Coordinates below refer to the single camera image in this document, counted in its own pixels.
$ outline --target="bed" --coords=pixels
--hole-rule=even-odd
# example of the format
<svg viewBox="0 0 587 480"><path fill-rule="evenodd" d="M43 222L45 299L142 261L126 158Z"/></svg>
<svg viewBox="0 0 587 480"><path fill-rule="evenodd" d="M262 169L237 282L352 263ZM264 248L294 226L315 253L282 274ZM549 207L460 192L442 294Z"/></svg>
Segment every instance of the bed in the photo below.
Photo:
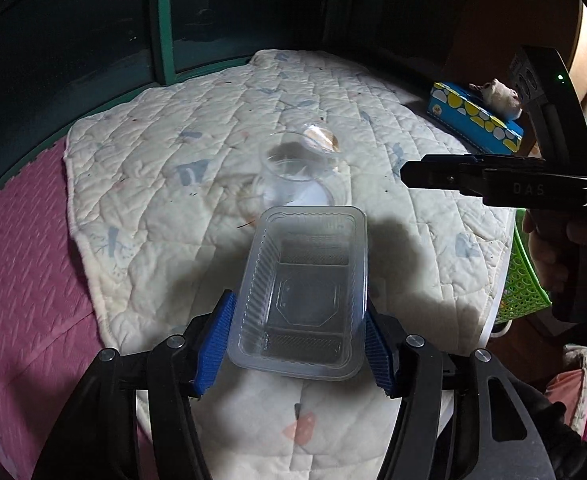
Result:
<svg viewBox="0 0 587 480"><path fill-rule="evenodd" d="M513 214L400 183L404 160L466 152L413 111L421 105L398 82L340 58L261 51L246 66L150 89L78 121L66 141L66 180L60 142L11 180L0 192L0 460L8 471L29 478L103 344L149 349L210 310L222 288L237 288L253 234L231 200L256 172L246 141L309 118L338 136L347 202L368 215L379 310L444 350L483 346ZM364 479L375 477L397 409L366 366L345 384L225 361L194 416L214 478ZM138 415L148 433L144 395Z"/></svg>

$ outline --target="metal screw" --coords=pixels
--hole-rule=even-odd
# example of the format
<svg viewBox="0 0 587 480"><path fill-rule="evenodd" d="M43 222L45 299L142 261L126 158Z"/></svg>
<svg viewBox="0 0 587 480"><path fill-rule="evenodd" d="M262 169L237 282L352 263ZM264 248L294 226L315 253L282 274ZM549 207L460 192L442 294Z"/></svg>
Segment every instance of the metal screw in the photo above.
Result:
<svg viewBox="0 0 587 480"><path fill-rule="evenodd" d="M425 345L425 339L417 334L411 334L407 336L407 344L413 348L420 348Z"/></svg>
<svg viewBox="0 0 587 480"><path fill-rule="evenodd" d="M483 363L488 363L491 361L491 353L484 348L478 348L477 351L473 353L476 356L478 361L482 361Z"/></svg>
<svg viewBox="0 0 587 480"><path fill-rule="evenodd" d="M114 357L116 357L116 351L113 348L105 348L98 354L98 359L104 363L111 361Z"/></svg>
<svg viewBox="0 0 587 480"><path fill-rule="evenodd" d="M185 338L181 335L173 335L167 339L167 346L169 348L180 348L185 344Z"/></svg>

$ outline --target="green plastic basket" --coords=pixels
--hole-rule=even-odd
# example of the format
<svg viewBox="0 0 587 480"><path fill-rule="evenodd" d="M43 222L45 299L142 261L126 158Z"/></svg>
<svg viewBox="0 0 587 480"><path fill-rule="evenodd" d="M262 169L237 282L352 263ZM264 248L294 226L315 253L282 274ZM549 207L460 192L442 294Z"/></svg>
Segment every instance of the green plastic basket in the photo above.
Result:
<svg viewBox="0 0 587 480"><path fill-rule="evenodd" d="M529 260L529 235L522 230L524 216L524 209L519 209L515 215L509 271L496 322L526 316L551 305Z"/></svg>

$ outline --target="clear plastic cup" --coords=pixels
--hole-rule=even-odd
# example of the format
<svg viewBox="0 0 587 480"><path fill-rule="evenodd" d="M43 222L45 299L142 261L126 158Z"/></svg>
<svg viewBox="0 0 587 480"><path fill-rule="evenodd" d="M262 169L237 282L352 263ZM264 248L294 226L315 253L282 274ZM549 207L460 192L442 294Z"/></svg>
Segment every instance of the clear plastic cup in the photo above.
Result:
<svg viewBox="0 0 587 480"><path fill-rule="evenodd" d="M260 144L260 174L253 194L265 208L280 205L331 205L319 180L336 165L337 153L298 132L276 132Z"/></svg>

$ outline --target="human hand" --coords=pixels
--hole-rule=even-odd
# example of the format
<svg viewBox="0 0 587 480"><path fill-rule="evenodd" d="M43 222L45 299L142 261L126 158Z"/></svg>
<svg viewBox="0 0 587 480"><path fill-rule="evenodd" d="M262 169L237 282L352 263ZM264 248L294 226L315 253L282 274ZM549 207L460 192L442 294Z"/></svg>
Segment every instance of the human hand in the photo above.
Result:
<svg viewBox="0 0 587 480"><path fill-rule="evenodd" d="M562 292L569 277L569 269L561 263L563 247L541 238L529 211L523 219L523 231L529 233L529 254L542 288L550 292ZM567 238L575 244L587 246L587 217L567 223Z"/></svg>

